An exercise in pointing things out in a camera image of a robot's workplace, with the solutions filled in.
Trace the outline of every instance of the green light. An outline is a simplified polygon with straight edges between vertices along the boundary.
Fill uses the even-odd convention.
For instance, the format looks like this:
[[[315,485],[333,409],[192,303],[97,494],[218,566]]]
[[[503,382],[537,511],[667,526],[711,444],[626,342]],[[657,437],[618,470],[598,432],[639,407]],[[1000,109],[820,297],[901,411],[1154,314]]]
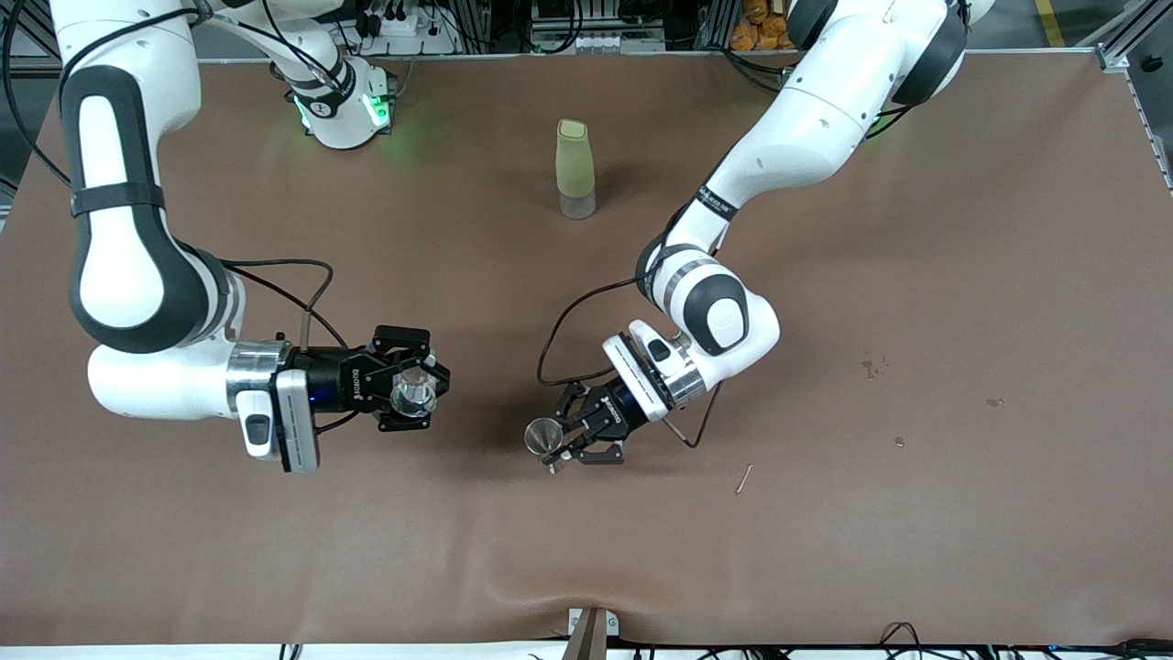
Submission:
[[[305,107],[301,106],[301,101],[297,96],[293,97],[293,104],[297,106],[297,111],[301,115],[301,125],[304,125],[306,130],[311,130],[310,118],[305,116]]]
[[[382,98],[369,94],[362,95],[362,103],[366,106],[367,113],[371,114],[371,121],[375,125],[382,127],[387,124],[387,102]]]

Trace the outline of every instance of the white robotic arm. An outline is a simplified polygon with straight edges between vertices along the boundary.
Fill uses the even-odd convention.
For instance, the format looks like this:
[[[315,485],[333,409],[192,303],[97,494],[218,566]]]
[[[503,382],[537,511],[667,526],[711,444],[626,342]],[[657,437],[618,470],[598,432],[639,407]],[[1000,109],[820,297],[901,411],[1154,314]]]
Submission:
[[[72,72],[60,98],[79,229],[69,297],[77,321],[102,345],[88,373],[104,408],[155,420],[238,419],[250,456],[312,472],[314,413],[374,413],[386,431],[427,428],[430,409],[404,415],[392,390],[419,368],[434,407],[448,374],[423,329],[380,326],[371,345],[354,351],[238,341],[240,279],[168,227],[157,145],[199,109],[199,72],[187,15],[144,21],[196,5],[210,25],[256,43],[273,57],[303,121],[327,147],[357,147],[389,121],[385,107],[379,113],[386,72],[341,57],[308,20],[339,0],[271,4],[276,25],[262,2],[250,0],[53,1]],[[79,53],[84,55],[74,61]]]
[[[734,215],[762,192],[811,185],[835,173],[888,98],[915,106],[941,90],[961,63],[968,22],[991,4],[792,2],[792,39],[808,53],[766,114],[639,257],[640,292],[679,334],[667,339],[636,320],[628,334],[606,340],[603,349],[617,377],[594,389],[568,387],[555,414],[561,433],[552,437],[558,442],[537,445],[543,464],[621,463],[622,443],[631,431],[712,392],[774,347],[780,334],[774,309],[713,256]],[[571,414],[577,400],[583,406]],[[562,434],[578,428],[579,436],[561,442]],[[597,441],[615,447],[584,451]]]

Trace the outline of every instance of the table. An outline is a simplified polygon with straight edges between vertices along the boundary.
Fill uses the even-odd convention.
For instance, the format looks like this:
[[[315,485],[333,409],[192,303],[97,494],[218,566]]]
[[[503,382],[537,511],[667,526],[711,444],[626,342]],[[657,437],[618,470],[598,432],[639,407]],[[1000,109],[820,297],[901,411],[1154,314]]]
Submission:
[[[550,324],[630,274],[769,98],[717,56],[420,62],[392,136],[330,151],[264,67],[203,81],[161,149],[176,234],[332,261],[320,311],[352,343],[429,327],[452,393],[429,431],[324,437],[312,477],[226,421],[106,413],[68,195],[30,165],[0,236],[0,642],[541,638],[584,605],[649,642],[1173,637],[1173,199],[1093,55],[971,56],[833,179],[747,204],[721,258],[778,348],[698,450],[647,428],[626,465],[556,477],[522,444],[557,399]],[[557,212],[565,116],[595,149],[585,222]],[[248,338],[294,332],[249,294]],[[584,305],[549,369],[598,368],[639,317],[633,290]]]

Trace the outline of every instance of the wire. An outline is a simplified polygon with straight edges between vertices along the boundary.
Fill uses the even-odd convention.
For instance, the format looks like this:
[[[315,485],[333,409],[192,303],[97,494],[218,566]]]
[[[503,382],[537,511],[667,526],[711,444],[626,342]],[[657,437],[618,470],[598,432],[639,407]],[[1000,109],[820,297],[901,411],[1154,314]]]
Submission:
[[[412,72],[415,70],[415,55],[412,55],[412,62],[407,64],[407,73],[404,75],[404,84],[395,88],[395,100],[404,97],[407,94],[407,83],[412,80]]]
[[[563,40],[562,43],[560,43],[552,50],[543,50],[541,46],[536,46],[533,41],[530,41],[526,36],[526,34],[524,34],[521,25],[518,25],[518,22],[517,22],[517,16],[521,15],[521,5],[522,5],[522,0],[514,0],[514,32],[517,33],[517,40],[521,42],[521,46],[524,46],[531,53],[545,53],[548,55],[557,55],[558,53],[562,53],[567,48],[570,48],[571,46],[574,46],[575,42],[578,41],[578,38],[583,33],[583,20],[585,18],[585,12],[583,12],[583,2],[582,2],[582,0],[575,0],[574,5],[571,5],[570,21],[568,23],[568,25],[570,25],[570,32],[567,34],[565,40]],[[578,13],[578,27],[575,27],[575,12],[576,11]]]
[[[645,22],[663,20],[666,14],[672,13],[672,0],[665,0],[666,7],[662,7],[659,13],[640,14],[629,11],[633,5],[646,5],[646,0],[619,0],[619,6],[615,11],[616,18],[625,23],[644,25]]]
[[[346,417],[343,417],[341,420],[338,420],[337,422],[331,422],[330,424],[326,424],[325,427],[318,427],[317,429],[313,430],[313,433],[320,436],[320,435],[326,434],[328,431],[333,431],[334,429],[341,427],[343,424],[346,424],[347,422],[350,422],[351,420],[354,420],[358,416],[359,416],[359,411],[352,410],[351,414],[347,415]]]
[[[867,136],[865,137],[865,140],[872,140],[876,135],[880,135],[884,130],[888,130],[889,128],[891,128],[893,125],[895,125],[895,123],[897,121],[902,120],[904,117],[904,115],[907,115],[908,111],[911,110],[911,109],[913,109],[911,107],[904,106],[903,108],[896,108],[895,110],[884,110],[883,113],[880,113],[879,116],[887,116],[887,115],[890,114],[890,115],[893,115],[893,117],[890,120],[888,120],[888,123],[881,125],[880,128],[873,130],[872,132],[868,132]]]
[[[177,19],[179,16],[185,16],[185,15],[189,15],[189,14],[198,15],[199,12],[197,12],[196,9],[176,9],[174,12],[168,12],[165,14],[160,14],[157,16],[151,16],[151,18],[147,19],[147,20],[142,20],[142,21],[138,21],[136,23],[128,25],[126,27],[120,27],[118,29],[111,32],[110,34],[107,34],[106,36],[103,36],[101,39],[97,39],[97,40],[93,41],[91,43],[87,45],[81,50],[77,50],[77,54],[74,55],[61,68],[61,81],[57,82],[57,107],[59,108],[61,107],[62,98],[65,96],[63,91],[65,91],[65,88],[66,88],[66,81],[69,80],[69,76],[73,74],[73,70],[77,67],[77,64],[83,59],[86,59],[90,53],[93,53],[94,50],[97,50],[99,48],[101,48],[102,46],[106,46],[107,43],[114,41],[115,39],[123,38],[123,36],[126,36],[126,35],[128,35],[128,34],[130,34],[133,32],[140,30],[140,29],[142,29],[144,27],[150,27],[152,25],[158,25],[158,23],[162,23],[162,22],[167,22],[167,21],[169,21],[171,19]]]
[[[301,656],[301,645],[300,644],[283,644],[280,651],[277,652],[277,660],[285,660],[285,648],[292,647],[290,653],[290,660],[298,660]]]
[[[257,273],[249,272],[248,270],[242,270],[242,268],[239,268],[239,267],[237,267],[235,265],[229,265],[229,264],[224,264],[224,267],[228,268],[228,270],[231,270],[232,272],[235,272],[235,273],[237,273],[237,274],[239,274],[242,277],[251,279],[251,280],[256,281],[257,284],[260,284],[262,286],[269,288],[270,291],[273,291],[274,293],[282,295],[286,300],[296,304],[297,306],[299,306],[301,308],[306,307],[306,302],[301,301],[300,298],[298,298],[293,293],[290,293],[285,288],[282,288],[277,284],[273,284],[272,281],[265,279],[264,277],[262,277],[262,275],[259,275]],[[326,320],[326,318],[324,315],[321,315],[320,313],[318,313],[317,309],[311,311],[310,315],[312,315],[314,318],[314,320],[317,320],[318,322],[320,322],[321,326],[326,328],[326,333],[330,333],[330,336],[333,338],[335,342],[338,342],[339,347],[341,347],[344,349],[348,349],[350,348],[350,345],[346,343],[346,340],[344,340],[343,336],[339,335],[338,329],[334,329],[334,326],[331,325],[330,321]]]
[[[708,408],[705,409],[705,416],[700,420],[700,429],[697,430],[697,440],[691,443],[682,440],[680,442],[684,443],[684,447],[689,449],[697,449],[700,447],[700,441],[705,437],[705,428],[708,427],[708,416],[713,414],[713,404],[717,403],[717,397],[721,394],[721,386],[724,385],[725,381],[718,383],[717,387],[713,388],[713,396],[708,397]]]
[[[12,83],[12,43],[16,38],[18,19],[25,11],[26,1],[27,0],[16,0],[12,6],[12,11],[8,12],[8,20],[4,23],[4,53],[0,54],[0,56],[2,56],[0,67],[2,67],[4,95],[8,101],[8,109],[12,111],[13,122],[16,124],[20,136],[25,138],[25,143],[33,150],[33,154],[36,155],[38,159],[45,163],[45,166],[49,168],[49,171],[52,171],[54,176],[61,179],[61,182],[66,185],[69,185],[69,176],[60,166],[57,166],[57,164],[54,163],[40,147],[36,145],[36,135],[29,130],[28,124],[25,123],[25,117],[20,114],[20,108],[16,107],[16,90],[13,89]]]
[[[346,52],[351,55],[358,55],[359,54],[358,46],[351,46],[351,38],[346,36],[346,30],[343,29],[343,21],[338,20],[338,9],[334,9],[332,15],[334,19],[334,25],[338,26],[338,35],[341,36],[343,41],[346,43]]]
[[[774,77],[779,77],[785,73],[785,67],[775,68],[775,67],[767,67],[758,62],[751,62],[745,57],[738,56],[728,48],[721,48],[719,46],[712,46],[710,48],[706,48],[706,50],[720,52],[723,55],[725,55],[725,59],[728,60],[731,64],[733,64],[733,68],[737,69],[739,74],[741,74],[741,77],[746,79],[755,87],[765,91],[769,91],[771,94],[778,94],[781,91],[781,88],[766,83],[761,79],[754,76],[753,73],[768,74]]]
[[[321,75],[326,75],[326,76],[330,77],[331,81],[333,81],[333,83],[334,83],[333,84],[333,90],[334,91],[341,91],[343,90],[343,83],[338,81],[338,77],[333,73],[331,73],[330,69],[327,69],[326,67],[321,66],[321,62],[319,62],[318,60],[313,59],[313,56],[310,55],[308,53],[306,53],[305,50],[303,50],[300,48],[298,48],[297,46],[293,46],[292,43],[290,43],[289,39],[285,39],[285,35],[282,34],[282,28],[277,27],[277,21],[273,20],[273,11],[269,7],[269,0],[260,0],[260,6],[265,8],[265,16],[269,19],[269,25],[273,28],[273,34],[277,35],[277,39],[286,48],[289,48],[290,50],[293,52],[293,54],[297,56],[297,59],[300,60],[303,64],[305,64],[305,68],[307,68],[311,72],[313,72],[313,67],[318,67],[318,69],[320,70]]]
[[[921,635],[916,634],[916,628],[913,626],[913,624],[909,624],[908,621],[894,621],[891,624],[888,624],[888,626],[884,627],[883,637],[880,638],[880,646],[887,644],[888,640],[890,640],[893,635],[895,635],[900,631],[908,631],[908,634],[911,635],[913,638],[913,644],[916,645],[917,656],[921,660],[923,660],[924,649],[921,648]],[[895,658],[900,653],[896,653],[894,655],[891,651],[888,651],[888,658]]]
[[[232,259],[221,259],[225,266],[236,267],[248,267],[248,266],[263,266],[263,265],[316,265],[326,271],[326,277],[323,278],[321,284],[318,285],[318,290],[313,292],[303,308],[301,313],[301,334],[298,343],[298,351],[305,353],[306,348],[310,346],[310,319],[313,317],[313,305],[318,304],[318,299],[321,294],[326,292],[326,287],[330,283],[334,280],[334,266],[330,265],[324,260],[318,259],[304,259],[304,258],[285,258],[285,259],[257,259],[257,260],[232,260]]]
[[[751,83],[753,83],[754,87],[758,87],[758,88],[762,89],[764,91],[769,91],[771,94],[779,94],[781,91],[781,88],[773,87],[773,86],[771,86],[771,84],[761,81],[760,79],[754,77],[751,72],[741,68],[741,64],[738,63],[737,61],[730,60],[730,63],[732,63],[733,68],[737,69],[737,72],[739,74],[741,74],[741,77],[748,80]]]
[[[957,0],[957,15],[961,16],[961,22],[965,23],[967,30],[969,29],[970,7],[965,0]]]
[[[577,307],[582,302],[589,300],[590,298],[594,298],[595,295],[597,295],[599,293],[605,293],[608,291],[613,291],[616,288],[622,288],[622,287],[628,286],[630,284],[635,284],[637,281],[642,281],[644,279],[647,279],[649,277],[655,275],[659,271],[660,264],[663,264],[664,259],[666,258],[665,256],[663,256],[664,240],[667,239],[669,231],[671,231],[672,227],[676,226],[676,223],[679,222],[680,216],[684,215],[684,209],[689,207],[689,204],[691,204],[691,203],[692,203],[691,199],[689,202],[685,202],[685,204],[683,206],[680,206],[679,209],[677,209],[677,211],[674,213],[672,213],[672,218],[667,220],[667,225],[664,226],[664,232],[660,233],[660,252],[662,252],[662,256],[656,259],[656,263],[653,263],[651,265],[651,267],[647,268],[646,272],[644,272],[643,274],[639,274],[637,277],[631,277],[629,279],[621,279],[619,281],[612,281],[612,283],[606,284],[604,286],[599,286],[597,288],[591,288],[590,291],[583,293],[582,295],[578,295],[578,298],[576,298],[575,301],[570,302],[569,305],[567,305],[567,307],[564,309],[562,309],[562,313],[558,314],[558,319],[554,321],[554,327],[550,328],[550,336],[545,340],[545,346],[542,347],[541,355],[537,356],[537,382],[538,383],[541,383],[543,387],[547,387],[547,388],[557,388],[557,387],[561,387],[561,386],[569,386],[570,383],[575,383],[575,382],[579,382],[579,381],[594,381],[595,379],[601,379],[601,377],[606,376],[608,374],[615,372],[613,367],[609,367],[609,368],[606,368],[606,369],[604,369],[602,372],[596,372],[594,374],[586,374],[586,375],[583,375],[583,376],[572,376],[570,379],[557,379],[557,380],[554,380],[554,381],[548,381],[548,380],[545,380],[544,376],[542,376],[542,373],[544,372],[544,367],[545,367],[545,356],[547,356],[548,353],[550,353],[550,347],[554,345],[555,338],[558,336],[558,328],[562,327],[562,321],[567,319],[567,315],[570,315],[570,312],[574,311],[575,307]]]
[[[436,21],[436,12],[439,11],[440,12],[440,18],[443,19],[443,22],[445,22],[445,32],[448,32],[448,28],[450,27],[452,29],[456,30],[456,34],[461,35],[462,38],[465,38],[468,41],[472,41],[473,43],[476,43],[477,46],[493,46],[493,40],[491,39],[488,40],[488,41],[486,41],[483,39],[477,39],[475,36],[468,34],[467,32],[465,32],[465,29],[461,28],[460,25],[453,22],[448,18],[448,14],[446,14],[442,8],[438,7],[435,2],[432,2],[429,6],[432,7],[432,12],[428,15],[428,18],[432,19],[433,23],[438,22]]]

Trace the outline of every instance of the orange object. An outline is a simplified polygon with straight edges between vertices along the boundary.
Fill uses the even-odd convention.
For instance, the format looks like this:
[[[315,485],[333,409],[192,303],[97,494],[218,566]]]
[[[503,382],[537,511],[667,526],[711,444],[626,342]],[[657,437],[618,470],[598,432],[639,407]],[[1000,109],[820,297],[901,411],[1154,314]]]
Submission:
[[[786,16],[771,14],[768,19],[761,21],[761,34],[764,36],[785,36]]]
[[[733,36],[730,39],[730,48],[733,50],[753,50],[758,43],[758,26],[747,22],[739,22],[733,28]]]
[[[741,8],[745,19],[753,25],[761,25],[761,21],[769,18],[769,4],[766,0],[745,0]]]

